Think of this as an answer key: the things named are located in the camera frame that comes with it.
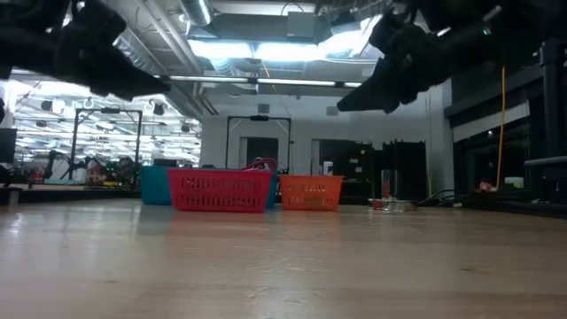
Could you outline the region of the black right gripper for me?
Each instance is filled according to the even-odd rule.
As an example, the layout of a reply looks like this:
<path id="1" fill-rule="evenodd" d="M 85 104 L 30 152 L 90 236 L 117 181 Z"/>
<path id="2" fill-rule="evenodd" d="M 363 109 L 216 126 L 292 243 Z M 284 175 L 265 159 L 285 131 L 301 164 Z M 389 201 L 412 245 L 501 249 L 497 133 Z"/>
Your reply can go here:
<path id="1" fill-rule="evenodd" d="M 482 58 L 500 17 L 500 0 L 392 0 L 369 36 L 383 57 L 338 110 L 393 113 L 410 104 L 432 86 L 420 75 L 450 75 Z"/>

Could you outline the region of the grey ceiling box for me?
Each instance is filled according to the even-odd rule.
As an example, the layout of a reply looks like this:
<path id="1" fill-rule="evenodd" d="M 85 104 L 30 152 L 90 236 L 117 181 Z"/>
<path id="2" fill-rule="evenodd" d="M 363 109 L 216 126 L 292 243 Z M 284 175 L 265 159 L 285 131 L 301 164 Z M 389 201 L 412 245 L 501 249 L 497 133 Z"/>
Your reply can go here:
<path id="1" fill-rule="evenodd" d="M 311 12 L 288 12 L 287 31 L 288 38 L 307 38 L 315 36 L 315 16 Z"/>

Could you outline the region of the grey horizontal bar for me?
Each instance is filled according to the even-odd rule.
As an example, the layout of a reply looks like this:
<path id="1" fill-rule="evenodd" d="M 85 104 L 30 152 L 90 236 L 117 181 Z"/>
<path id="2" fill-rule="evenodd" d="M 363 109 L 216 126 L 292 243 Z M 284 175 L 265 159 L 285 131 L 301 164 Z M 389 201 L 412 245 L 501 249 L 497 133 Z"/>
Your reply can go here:
<path id="1" fill-rule="evenodd" d="M 525 167 L 567 166 L 567 156 L 549 157 L 543 159 L 530 159 L 524 163 Z"/>

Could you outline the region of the black monitor screen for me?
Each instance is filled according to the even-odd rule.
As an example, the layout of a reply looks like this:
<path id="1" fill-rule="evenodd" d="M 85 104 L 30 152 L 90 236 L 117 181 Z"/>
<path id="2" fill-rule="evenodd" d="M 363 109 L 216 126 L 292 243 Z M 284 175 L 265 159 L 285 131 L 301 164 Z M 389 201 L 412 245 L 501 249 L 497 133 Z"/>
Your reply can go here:
<path id="1" fill-rule="evenodd" d="M 17 129 L 0 128 L 0 163 L 12 163 L 16 149 Z"/>

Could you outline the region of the distant wooden workbench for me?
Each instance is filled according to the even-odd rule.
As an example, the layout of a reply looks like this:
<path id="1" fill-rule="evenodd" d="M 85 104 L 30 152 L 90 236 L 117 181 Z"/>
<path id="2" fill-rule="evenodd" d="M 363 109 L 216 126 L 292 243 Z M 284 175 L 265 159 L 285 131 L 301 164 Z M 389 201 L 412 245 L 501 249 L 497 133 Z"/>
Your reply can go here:
<path id="1" fill-rule="evenodd" d="M 37 204 L 60 201 L 141 198 L 141 191 L 123 189 L 39 189 L 0 187 L 0 206 L 8 206 L 14 196 L 17 204 Z"/>

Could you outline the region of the black vertical post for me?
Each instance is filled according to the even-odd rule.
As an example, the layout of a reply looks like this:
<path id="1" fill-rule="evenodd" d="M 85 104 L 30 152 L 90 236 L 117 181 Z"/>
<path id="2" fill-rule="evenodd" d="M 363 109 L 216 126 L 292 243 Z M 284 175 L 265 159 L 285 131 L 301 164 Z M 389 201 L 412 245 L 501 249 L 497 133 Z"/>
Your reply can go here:
<path id="1" fill-rule="evenodd" d="M 567 106 L 563 85 L 566 51 L 567 42 L 559 38 L 546 40 L 540 50 L 547 158 L 567 156 Z M 567 204 L 567 166 L 543 167 L 542 176 L 547 199 L 554 204 Z"/>

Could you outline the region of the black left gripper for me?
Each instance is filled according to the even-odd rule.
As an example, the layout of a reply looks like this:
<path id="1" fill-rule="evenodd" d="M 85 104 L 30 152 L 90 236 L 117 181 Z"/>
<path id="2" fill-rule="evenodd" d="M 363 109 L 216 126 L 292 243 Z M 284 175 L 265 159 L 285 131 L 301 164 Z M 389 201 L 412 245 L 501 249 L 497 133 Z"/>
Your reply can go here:
<path id="1" fill-rule="evenodd" d="M 126 21 L 100 0 L 21 0 L 21 67 L 132 99 L 169 85 L 115 47 Z"/>

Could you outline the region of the red plastic basket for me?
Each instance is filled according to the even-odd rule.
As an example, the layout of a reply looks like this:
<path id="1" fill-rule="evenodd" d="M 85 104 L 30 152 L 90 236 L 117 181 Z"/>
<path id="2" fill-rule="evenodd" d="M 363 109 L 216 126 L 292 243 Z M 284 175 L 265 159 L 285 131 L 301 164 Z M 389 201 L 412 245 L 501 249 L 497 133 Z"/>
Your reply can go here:
<path id="1" fill-rule="evenodd" d="M 169 169 L 172 205 L 180 211 L 263 213 L 270 171 Z"/>

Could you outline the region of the black cabinet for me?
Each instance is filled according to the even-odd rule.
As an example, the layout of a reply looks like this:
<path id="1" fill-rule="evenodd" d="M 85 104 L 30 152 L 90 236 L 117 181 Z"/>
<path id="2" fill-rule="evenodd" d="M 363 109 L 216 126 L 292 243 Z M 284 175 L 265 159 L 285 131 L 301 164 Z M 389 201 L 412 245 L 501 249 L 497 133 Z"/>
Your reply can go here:
<path id="1" fill-rule="evenodd" d="M 385 169 L 392 170 L 389 199 L 420 201 L 428 196 L 425 142 L 383 144 L 381 171 Z"/>
<path id="2" fill-rule="evenodd" d="M 345 181 L 370 183 L 374 173 L 374 148 L 370 143 L 351 140 L 318 140 L 319 172 L 324 161 L 334 163 L 333 175 L 343 176 Z"/>

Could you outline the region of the black overhead rig frame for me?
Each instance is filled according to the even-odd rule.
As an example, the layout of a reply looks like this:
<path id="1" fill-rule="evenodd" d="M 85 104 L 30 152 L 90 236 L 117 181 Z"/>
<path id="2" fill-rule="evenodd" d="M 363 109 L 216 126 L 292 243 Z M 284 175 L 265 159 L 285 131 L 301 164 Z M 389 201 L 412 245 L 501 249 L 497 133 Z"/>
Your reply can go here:
<path id="1" fill-rule="evenodd" d="M 137 132 L 136 132 L 136 148 L 135 148 L 135 163 L 133 168 L 133 176 L 132 176 L 132 183 L 130 184 L 130 189 L 133 190 L 137 185 L 137 178 L 138 178 L 138 163 L 139 163 L 139 152 L 140 152 L 140 143 L 141 143 L 141 133 L 142 133 L 142 123 L 143 123 L 143 112 L 139 110 L 126 110 L 120 109 L 119 107 L 102 107 L 102 108 L 76 108 L 75 109 L 75 116 L 74 116 L 74 129 L 72 135 L 72 148 L 71 148 L 71 155 L 69 158 L 69 166 L 72 166 L 75 163 L 75 154 L 76 154 L 76 143 L 78 137 L 78 128 L 84 122 L 87 121 L 91 114 L 93 113 L 104 113 L 104 114 L 120 114 L 126 113 L 131 114 L 135 113 L 138 116 L 138 120 L 134 121 L 137 125 Z"/>
<path id="2" fill-rule="evenodd" d="M 292 119 L 290 117 L 269 117 L 267 115 L 251 115 L 251 116 L 236 116 L 236 115 L 230 115 L 227 117 L 226 120 L 226 142 L 225 142 L 225 154 L 224 154 L 224 167 L 225 168 L 229 168 L 229 135 L 230 132 L 233 128 L 235 128 L 237 125 L 235 125 L 234 127 L 230 126 L 230 122 L 233 119 L 239 119 L 239 120 L 249 120 L 249 121 L 286 121 L 288 124 L 288 128 L 286 130 L 287 132 L 287 170 L 288 173 L 291 171 L 291 146 L 294 144 L 294 142 L 291 139 L 291 133 L 292 133 Z"/>

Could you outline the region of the teal plastic bin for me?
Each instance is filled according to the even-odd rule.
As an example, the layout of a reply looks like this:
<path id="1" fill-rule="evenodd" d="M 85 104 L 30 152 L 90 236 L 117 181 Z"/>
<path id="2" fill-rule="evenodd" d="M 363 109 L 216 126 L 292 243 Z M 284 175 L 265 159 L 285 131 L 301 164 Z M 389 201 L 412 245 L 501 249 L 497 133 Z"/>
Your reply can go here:
<path id="1" fill-rule="evenodd" d="M 146 205 L 173 206 L 167 171 L 174 167 L 143 167 L 140 173 L 141 198 Z M 266 208 L 271 208 L 276 200 L 277 176 L 273 174 Z"/>

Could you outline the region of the long linear ceiling light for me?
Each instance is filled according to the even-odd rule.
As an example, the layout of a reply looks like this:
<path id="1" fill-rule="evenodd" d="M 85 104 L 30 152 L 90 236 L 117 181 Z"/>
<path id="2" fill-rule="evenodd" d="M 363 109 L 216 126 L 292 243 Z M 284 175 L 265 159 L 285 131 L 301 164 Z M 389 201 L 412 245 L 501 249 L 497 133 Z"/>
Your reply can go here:
<path id="1" fill-rule="evenodd" d="M 328 87 L 340 89 L 355 89 L 361 86 L 361 82 L 336 82 L 323 80 L 294 80 L 278 78 L 256 78 L 256 77 L 223 77 L 204 75 L 156 75 L 163 81 L 170 82 L 203 82 L 203 83 L 230 83 L 230 84 L 261 84 L 261 85 L 289 85 L 306 87 Z"/>

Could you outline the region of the silver round air duct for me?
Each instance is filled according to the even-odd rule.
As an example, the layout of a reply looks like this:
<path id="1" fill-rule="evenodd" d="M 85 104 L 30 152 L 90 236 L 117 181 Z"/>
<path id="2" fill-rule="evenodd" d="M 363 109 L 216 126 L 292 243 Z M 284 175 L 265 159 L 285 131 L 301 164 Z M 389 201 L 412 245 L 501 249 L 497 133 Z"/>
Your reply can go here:
<path id="1" fill-rule="evenodd" d="M 178 0 L 183 14 L 193 26 L 209 25 L 214 18 L 214 8 L 210 0 Z"/>

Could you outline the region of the orange plastic basket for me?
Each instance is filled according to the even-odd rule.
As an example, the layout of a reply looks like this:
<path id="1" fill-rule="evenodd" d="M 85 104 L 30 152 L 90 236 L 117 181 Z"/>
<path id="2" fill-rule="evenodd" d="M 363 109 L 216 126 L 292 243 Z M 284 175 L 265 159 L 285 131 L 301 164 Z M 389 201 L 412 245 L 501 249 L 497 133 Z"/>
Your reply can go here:
<path id="1" fill-rule="evenodd" d="M 342 176 L 280 175 L 283 210 L 335 211 L 342 189 Z"/>

